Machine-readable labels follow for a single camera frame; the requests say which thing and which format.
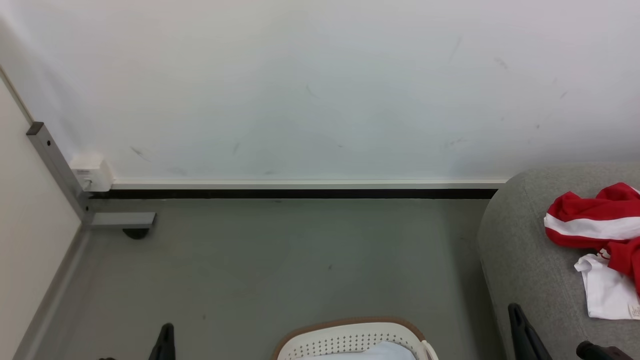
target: brown basket rim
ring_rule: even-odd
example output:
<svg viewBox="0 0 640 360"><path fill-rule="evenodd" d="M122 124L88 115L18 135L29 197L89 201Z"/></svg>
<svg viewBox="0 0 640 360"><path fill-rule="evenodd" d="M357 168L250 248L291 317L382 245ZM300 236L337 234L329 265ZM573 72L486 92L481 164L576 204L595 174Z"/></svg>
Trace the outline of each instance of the brown basket rim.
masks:
<svg viewBox="0 0 640 360"><path fill-rule="evenodd" d="M327 329L329 327L353 325L356 323L372 323L372 322L396 323L398 325L402 325L407 329L409 329L415 335L415 337L418 338L418 340L420 340L420 342L426 340L424 335L420 332L420 330L414 324L410 323L409 321L403 318L398 318L394 316L361 316L361 317L355 317L355 318L345 318L345 319L334 320L329 322L317 323L315 325L301 327L299 329L293 330L292 332L287 334L284 338L282 338L282 340L280 340L280 342L276 346L275 351L273 352L273 355L271 356L271 360L277 360L278 355L280 354L280 351L282 351L282 348L284 348L284 345L287 342L289 342L289 340L295 338L298 335L306 334L307 332Z"/></svg>

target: red cloth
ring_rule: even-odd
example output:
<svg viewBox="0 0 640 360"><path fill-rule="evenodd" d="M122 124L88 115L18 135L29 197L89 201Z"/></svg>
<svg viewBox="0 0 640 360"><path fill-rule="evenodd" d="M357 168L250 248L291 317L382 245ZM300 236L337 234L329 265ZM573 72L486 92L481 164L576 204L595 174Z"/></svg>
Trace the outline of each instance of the red cloth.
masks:
<svg viewBox="0 0 640 360"><path fill-rule="evenodd" d="M609 267L636 284L640 295L640 193L618 183L595 199L568 192L556 199L545 216L547 236L564 247L592 248L610 258Z"/></svg>

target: white stripe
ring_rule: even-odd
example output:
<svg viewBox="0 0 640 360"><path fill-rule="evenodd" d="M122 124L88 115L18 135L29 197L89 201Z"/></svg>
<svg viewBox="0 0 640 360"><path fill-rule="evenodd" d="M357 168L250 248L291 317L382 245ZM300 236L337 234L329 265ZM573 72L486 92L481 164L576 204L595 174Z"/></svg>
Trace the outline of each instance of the white stripe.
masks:
<svg viewBox="0 0 640 360"><path fill-rule="evenodd" d="M594 239L628 240L640 236L640 217L617 218L614 220L581 218L563 222L547 213L545 226L562 235L583 236Z"/></svg>

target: black caster wheel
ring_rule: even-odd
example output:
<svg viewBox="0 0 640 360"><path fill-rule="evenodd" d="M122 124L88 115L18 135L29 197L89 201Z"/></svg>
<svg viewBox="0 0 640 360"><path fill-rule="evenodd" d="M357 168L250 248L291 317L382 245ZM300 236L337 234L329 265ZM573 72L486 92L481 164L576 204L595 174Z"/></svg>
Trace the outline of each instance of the black caster wheel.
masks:
<svg viewBox="0 0 640 360"><path fill-rule="evenodd" d="M149 229L122 229L122 232L133 240L141 240L149 233Z"/></svg>

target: black baseboard strip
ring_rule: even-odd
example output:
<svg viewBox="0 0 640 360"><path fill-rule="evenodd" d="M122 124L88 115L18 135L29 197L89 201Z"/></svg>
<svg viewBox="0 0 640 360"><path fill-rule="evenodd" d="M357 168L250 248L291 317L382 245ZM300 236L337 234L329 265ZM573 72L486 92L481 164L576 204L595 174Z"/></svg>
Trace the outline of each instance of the black baseboard strip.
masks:
<svg viewBox="0 0 640 360"><path fill-rule="evenodd" d="M92 199L491 199L497 189L111 190Z"/></svg>

